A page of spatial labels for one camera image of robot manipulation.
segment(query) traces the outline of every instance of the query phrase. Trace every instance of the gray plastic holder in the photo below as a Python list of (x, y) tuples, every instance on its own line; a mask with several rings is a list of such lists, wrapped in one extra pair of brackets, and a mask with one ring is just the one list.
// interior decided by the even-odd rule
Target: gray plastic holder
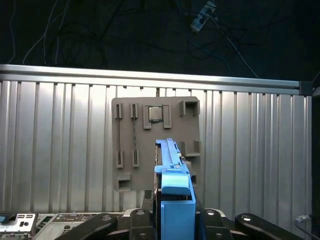
[(195, 189), (201, 184), (200, 104), (196, 97), (114, 98), (111, 107), (117, 191), (154, 189), (156, 140), (167, 138), (178, 144)]

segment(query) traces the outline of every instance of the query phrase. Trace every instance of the electronic device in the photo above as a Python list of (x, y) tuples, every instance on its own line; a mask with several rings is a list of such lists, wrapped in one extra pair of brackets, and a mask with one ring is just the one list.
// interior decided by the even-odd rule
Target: electronic device
[(35, 213), (0, 213), (0, 239), (31, 239), (37, 217)]
[(54, 240), (78, 225), (93, 218), (98, 213), (58, 213), (43, 226), (35, 236), (35, 240)]

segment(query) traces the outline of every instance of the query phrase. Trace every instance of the connector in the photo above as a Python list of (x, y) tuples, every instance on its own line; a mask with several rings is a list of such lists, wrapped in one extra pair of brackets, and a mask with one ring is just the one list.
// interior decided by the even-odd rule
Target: connector
[(197, 18), (191, 23), (191, 29), (198, 33), (208, 21), (209, 17), (207, 15), (213, 14), (216, 8), (217, 6), (212, 1), (208, 1), (198, 13)]

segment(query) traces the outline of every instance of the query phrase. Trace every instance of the metal bar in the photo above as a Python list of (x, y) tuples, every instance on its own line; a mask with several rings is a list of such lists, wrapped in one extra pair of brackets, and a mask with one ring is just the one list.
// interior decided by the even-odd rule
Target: metal bar
[(1, 75), (36, 75), (36, 76), (63, 76), (63, 77), (87, 77), (87, 78), (104, 78), (105, 84), (107, 79), (137, 79), (137, 80), (154, 80), (154, 81), (175, 81), (196, 84), (215, 84), (230, 85), (242, 87), (258, 88), (279, 88), (279, 89), (297, 89), (298, 81), (256, 79), (243, 77), (224, 77), (224, 76), (205, 76), (205, 75), (187, 75), (172, 73), (156, 72), (138, 72), (138, 71), (116, 71), (116, 70), (98, 70), (98, 69), (78, 69), (62, 67), (45, 67), (45, 66), (24, 66), (0, 64)]

